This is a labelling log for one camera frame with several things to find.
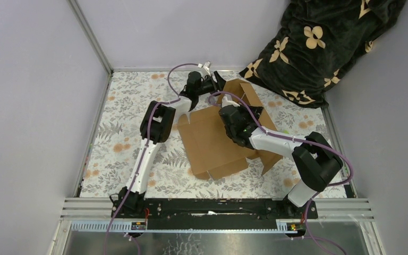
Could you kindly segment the brown cardboard box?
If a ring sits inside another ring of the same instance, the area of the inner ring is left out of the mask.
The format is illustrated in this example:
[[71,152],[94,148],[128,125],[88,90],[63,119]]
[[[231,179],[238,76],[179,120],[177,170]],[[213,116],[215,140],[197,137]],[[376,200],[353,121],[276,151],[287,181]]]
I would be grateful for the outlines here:
[[226,135],[218,111],[218,107],[209,106],[178,119],[178,131],[196,178],[221,179],[247,169],[248,160],[256,158],[261,160],[261,173],[265,174],[283,159],[282,155],[273,152],[235,144]]

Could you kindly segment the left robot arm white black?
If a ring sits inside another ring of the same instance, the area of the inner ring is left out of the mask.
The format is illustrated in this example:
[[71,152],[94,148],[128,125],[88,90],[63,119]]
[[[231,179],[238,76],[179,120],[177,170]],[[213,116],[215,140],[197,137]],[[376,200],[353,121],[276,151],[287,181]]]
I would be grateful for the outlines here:
[[110,196],[112,216],[138,218],[143,211],[147,211],[144,198],[149,174],[160,146],[170,136],[173,124],[183,114],[195,109],[200,96],[222,91],[225,83],[226,80],[217,71],[205,76],[193,71],[188,74],[186,84],[176,99],[168,102],[153,100],[149,104],[140,124],[141,146],[134,169],[125,187],[118,193],[117,200]]

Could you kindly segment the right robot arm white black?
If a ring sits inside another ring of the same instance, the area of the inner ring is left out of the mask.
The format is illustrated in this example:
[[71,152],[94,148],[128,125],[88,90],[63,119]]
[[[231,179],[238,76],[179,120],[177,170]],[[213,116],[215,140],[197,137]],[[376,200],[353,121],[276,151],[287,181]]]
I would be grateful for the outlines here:
[[343,167],[343,161],[318,132],[305,137],[280,133],[258,121],[253,108],[224,106],[219,110],[226,135],[237,145],[253,150],[272,152],[294,160],[301,177],[285,197],[284,214],[296,219],[304,213],[304,205],[322,192]]

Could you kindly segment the black floral blanket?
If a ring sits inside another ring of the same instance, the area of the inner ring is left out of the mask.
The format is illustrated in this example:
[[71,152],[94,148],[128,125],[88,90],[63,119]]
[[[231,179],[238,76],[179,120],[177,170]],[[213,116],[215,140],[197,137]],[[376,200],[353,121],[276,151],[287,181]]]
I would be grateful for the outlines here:
[[277,35],[240,75],[300,107],[326,107],[325,92],[396,24],[404,5],[404,1],[290,1]]

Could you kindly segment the aluminium frame rails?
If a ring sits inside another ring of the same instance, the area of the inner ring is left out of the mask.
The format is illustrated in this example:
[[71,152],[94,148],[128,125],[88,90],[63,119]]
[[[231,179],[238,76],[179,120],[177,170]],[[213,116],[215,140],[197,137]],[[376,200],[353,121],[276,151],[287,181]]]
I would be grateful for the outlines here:
[[[317,219],[309,223],[371,222],[374,220],[367,199],[324,198],[316,199]],[[79,231],[105,231],[130,233],[293,233],[291,222],[279,222],[274,230],[229,230],[229,231],[184,231],[147,230],[140,219],[117,219],[111,216],[112,202],[109,198],[67,198],[61,212],[61,219],[70,220],[71,228]]]

